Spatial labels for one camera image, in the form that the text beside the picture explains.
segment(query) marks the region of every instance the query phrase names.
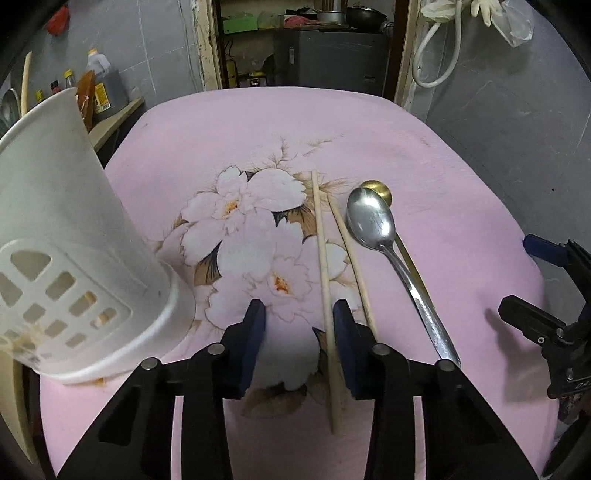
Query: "plastic bag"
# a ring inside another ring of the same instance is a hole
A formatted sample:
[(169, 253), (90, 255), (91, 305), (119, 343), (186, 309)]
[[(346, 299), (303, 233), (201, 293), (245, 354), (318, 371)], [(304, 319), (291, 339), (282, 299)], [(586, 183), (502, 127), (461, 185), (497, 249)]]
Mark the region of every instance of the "plastic bag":
[(491, 22), (511, 47), (518, 47), (534, 35), (534, 16), (531, 7), (514, 0), (505, 0), (502, 12), (491, 16)]
[[(470, 2), (464, 1), (462, 10), (464, 10)], [(434, 22), (445, 23), (456, 18), (456, 2), (455, 0), (435, 0), (430, 4), (425, 5), (421, 9), (421, 13), (425, 18), (433, 20)]]
[(70, 18), (70, 9), (67, 5), (61, 7), (47, 22), (47, 31), (57, 37), (66, 31), (66, 25)]

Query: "white flower pattern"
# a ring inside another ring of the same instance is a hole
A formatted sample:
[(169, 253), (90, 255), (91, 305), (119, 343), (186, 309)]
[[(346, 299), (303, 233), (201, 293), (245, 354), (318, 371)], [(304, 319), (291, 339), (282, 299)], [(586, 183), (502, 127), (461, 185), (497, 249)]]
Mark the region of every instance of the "white flower pattern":
[[(200, 192), (188, 201), (181, 224), (158, 252), (196, 285), (200, 338), (219, 340), (229, 325), (242, 321), (252, 299), (265, 304), (267, 328), (253, 388), (283, 384), (286, 390), (296, 390), (318, 368), (320, 348), (313, 327), (324, 330), (324, 320), (317, 236), (305, 236), (301, 224), (285, 216), (279, 215), (276, 223), (278, 213), (306, 201), (299, 178), (281, 168), (250, 174), (236, 166), (226, 168), (214, 191)], [(331, 242), (326, 249), (333, 302), (346, 299), (359, 313), (361, 301), (351, 286), (354, 277), (346, 251)], [(203, 261), (212, 262), (218, 273), (207, 285), (193, 278)]]
[[(300, 224), (285, 219), (274, 232), (273, 249), (260, 249), (257, 258), (269, 265), (267, 272), (257, 278), (229, 275), (217, 280), (205, 313), (215, 326), (225, 329), (242, 321), (252, 299), (260, 299), (267, 308), (267, 331), (253, 386), (265, 388), (283, 382), (287, 390), (295, 390), (317, 369), (319, 347), (312, 327), (324, 329), (318, 242), (316, 236), (303, 241)], [(357, 309), (355, 296), (342, 295), (342, 286), (336, 281), (348, 266), (347, 253), (338, 245), (326, 246), (333, 301), (347, 298), (351, 309)]]
[[(257, 228), (271, 227), (271, 211), (296, 208), (305, 199), (304, 185), (280, 168), (266, 168), (248, 180), (246, 172), (228, 167), (219, 174), (214, 192), (196, 194), (181, 211), (191, 223), (182, 241), (185, 262), (196, 265), (245, 226), (249, 214), (262, 216), (256, 221)], [(222, 245), (229, 247), (228, 242)]]

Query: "plastic jug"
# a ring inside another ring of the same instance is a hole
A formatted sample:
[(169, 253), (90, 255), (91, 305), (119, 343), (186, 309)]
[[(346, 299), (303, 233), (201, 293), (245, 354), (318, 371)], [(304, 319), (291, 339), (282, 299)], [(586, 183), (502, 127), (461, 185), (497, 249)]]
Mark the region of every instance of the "plastic jug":
[(91, 48), (88, 51), (88, 64), (86, 65), (86, 70), (92, 70), (95, 75), (103, 75), (105, 73), (109, 73), (111, 69), (111, 64), (107, 57), (105, 57), (102, 53), (96, 48)]
[(119, 70), (96, 48), (88, 52), (87, 69), (95, 73), (95, 119), (100, 122), (123, 109), (129, 97)]

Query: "cooking pot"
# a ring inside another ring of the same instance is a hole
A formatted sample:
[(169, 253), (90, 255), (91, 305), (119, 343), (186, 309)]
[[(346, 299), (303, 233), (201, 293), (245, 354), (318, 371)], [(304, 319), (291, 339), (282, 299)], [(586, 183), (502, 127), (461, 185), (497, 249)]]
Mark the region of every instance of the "cooking pot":
[(347, 18), (345, 12), (318, 12), (318, 22), (345, 25)]
[(387, 19), (382, 12), (369, 7), (347, 7), (347, 24), (364, 32), (378, 32)]

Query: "wooden stick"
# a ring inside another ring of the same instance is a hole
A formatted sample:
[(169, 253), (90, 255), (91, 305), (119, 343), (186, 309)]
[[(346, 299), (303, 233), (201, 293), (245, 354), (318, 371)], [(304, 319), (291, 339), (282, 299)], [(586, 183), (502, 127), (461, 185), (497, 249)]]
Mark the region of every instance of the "wooden stick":
[(25, 66), (22, 70), (22, 83), (21, 83), (21, 118), (25, 116), (28, 110), (28, 96), (29, 96), (29, 70), (31, 69), (31, 57), (33, 52), (30, 51), (25, 57)]
[(355, 274), (355, 280), (357, 280), (357, 287), (359, 288), (359, 296), (361, 297), (361, 305), (363, 305), (363, 311), (365, 312), (365, 320), (367, 321), (368, 327), (371, 328), (374, 338), (378, 338), (378, 326), (375, 323), (374, 313), (369, 303), (368, 289), (365, 286), (365, 282), (361, 275), (361, 266), (355, 255), (355, 242), (351, 237), (351, 234), (347, 230), (345, 221), (339, 212), (339, 207), (336, 204), (336, 199), (332, 195), (328, 195), (330, 209), (333, 212), (337, 226), (339, 227), (340, 236), (343, 238), (343, 243), (349, 254), (349, 260), (351, 261), (351, 267), (353, 267), (353, 273)]
[(338, 434), (340, 430), (340, 392), (339, 356), (336, 351), (335, 324), (330, 301), (329, 266), (326, 255), (326, 239), (324, 238), (324, 222), (322, 221), (322, 204), (320, 203), (320, 187), (318, 172), (312, 172), (312, 190), (314, 193), (314, 214), (318, 235), (318, 258), (320, 260), (320, 286), (322, 288), (322, 308), (324, 313), (324, 330), (326, 332), (326, 355), (329, 364), (329, 398), (330, 398), (330, 430)]

